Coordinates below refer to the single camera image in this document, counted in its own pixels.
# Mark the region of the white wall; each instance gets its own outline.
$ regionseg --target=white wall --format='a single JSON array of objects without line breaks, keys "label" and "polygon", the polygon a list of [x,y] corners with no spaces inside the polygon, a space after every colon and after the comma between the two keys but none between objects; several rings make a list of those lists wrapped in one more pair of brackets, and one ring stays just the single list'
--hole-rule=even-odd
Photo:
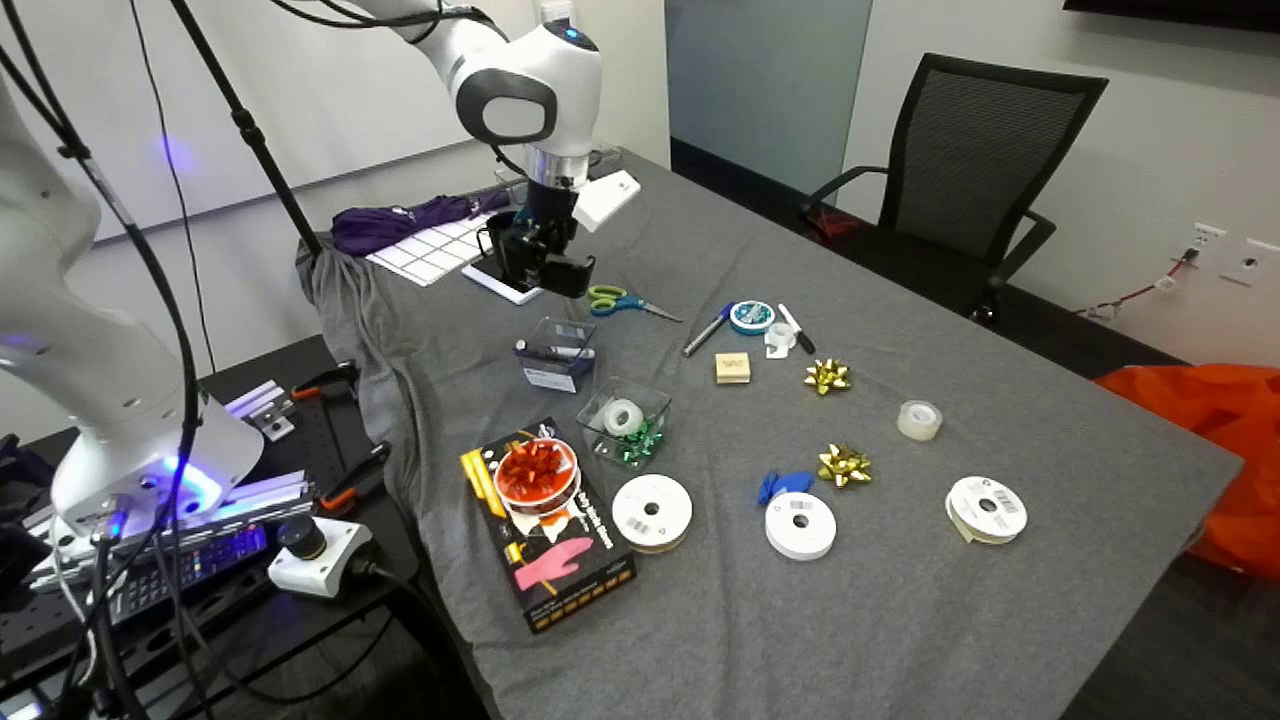
[{"label": "white wall", "polygon": [[821,186],[840,170],[871,0],[670,0],[671,135]]},{"label": "white wall", "polygon": [[[626,143],[657,165],[670,165],[670,66],[665,66],[665,5],[653,0],[582,0],[582,18],[609,53],[605,61],[605,107],[601,143]],[[415,205],[441,192],[469,192],[492,184],[492,154],[477,143],[441,149],[387,169],[355,170],[305,186],[302,200],[315,227],[329,214],[355,205]],[[181,227],[152,230],[152,242],[178,285],[188,311],[202,370],[205,348],[193,317],[193,278]],[[315,311],[296,288],[292,253],[296,230],[278,200],[239,205],[195,221],[202,276],[209,291],[209,324],[217,364],[239,364],[262,350],[313,336]],[[95,242],[75,269],[71,288],[95,302],[144,317],[157,336],[173,336],[159,299],[129,242]],[[0,370],[0,432],[23,439],[67,426],[64,410],[37,397],[29,384]]]},{"label": "white wall", "polygon": [[[1076,14],[1062,0],[882,0],[850,165],[886,165],[921,53],[1113,79],[1038,205],[1062,230],[1017,285],[1066,309],[1113,299],[1167,272],[1196,221],[1227,227],[1227,242],[1280,242],[1280,36]],[[882,207],[871,186],[844,192],[844,205]],[[1262,288],[1203,269],[1113,324],[1196,364],[1280,364],[1278,309],[1280,265]]]}]

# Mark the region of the gray tablecloth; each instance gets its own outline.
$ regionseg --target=gray tablecloth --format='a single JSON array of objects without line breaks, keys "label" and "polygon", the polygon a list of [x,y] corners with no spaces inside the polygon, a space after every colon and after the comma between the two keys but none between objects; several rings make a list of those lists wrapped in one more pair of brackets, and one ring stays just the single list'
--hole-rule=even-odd
[{"label": "gray tablecloth", "polygon": [[[653,470],[689,485],[698,520],[640,579],[533,635],[487,547],[456,457],[584,397],[523,384],[512,340],[560,297],[512,309],[464,276],[415,288],[364,258],[305,265],[326,336],[364,366],[362,400],[387,439],[387,485],[415,511],[441,595],[504,717],[1062,717],[1133,620],[1238,458],[1125,400],[892,288],[644,160],[644,184],[605,230],[598,278],[627,285],[684,324],[601,318],[592,379],[671,393]],[[806,386],[808,357],[769,364],[760,340],[684,340],[742,297],[785,299],[853,364],[850,397]],[[714,350],[752,350],[747,386],[714,384]],[[940,439],[896,432],[900,400],[933,400]],[[840,538],[818,563],[780,560],[755,485],[811,466],[829,444],[875,458],[867,489],[821,496]],[[1033,526],[977,547],[945,517],[959,477],[1017,489]],[[601,470],[611,496],[626,470]]]}]

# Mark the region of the white robot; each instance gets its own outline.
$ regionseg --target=white robot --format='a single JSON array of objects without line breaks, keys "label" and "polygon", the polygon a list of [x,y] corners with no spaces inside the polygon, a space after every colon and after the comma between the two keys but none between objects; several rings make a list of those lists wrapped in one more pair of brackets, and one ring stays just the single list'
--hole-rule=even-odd
[{"label": "white robot", "polygon": [[[451,11],[435,0],[362,0],[374,14]],[[544,0],[544,23],[504,38],[480,14],[441,18],[421,53],[451,86],[459,122],[485,143],[533,143],[529,205],[510,221],[512,276],[582,291],[587,265],[563,258],[571,205],[587,177],[601,107],[601,47],[571,23],[571,0]],[[91,309],[64,276],[91,242],[95,205],[71,192],[31,143],[0,79],[0,366],[56,400],[79,426],[56,466],[51,506],[79,537],[147,526],[181,439],[181,364],[133,317]],[[254,470],[265,436],[217,400],[178,506],[202,520]]]}]

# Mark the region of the orange cloth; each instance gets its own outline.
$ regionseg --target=orange cloth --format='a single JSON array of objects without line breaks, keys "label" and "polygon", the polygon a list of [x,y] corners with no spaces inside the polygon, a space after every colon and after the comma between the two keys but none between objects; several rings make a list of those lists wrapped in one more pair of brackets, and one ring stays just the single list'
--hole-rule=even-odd
[{"label": "orange cloth", "polygon": [[1280,579],[1280,366],[1122,366],[1099,384],[1244,458],[1193,551]]}]

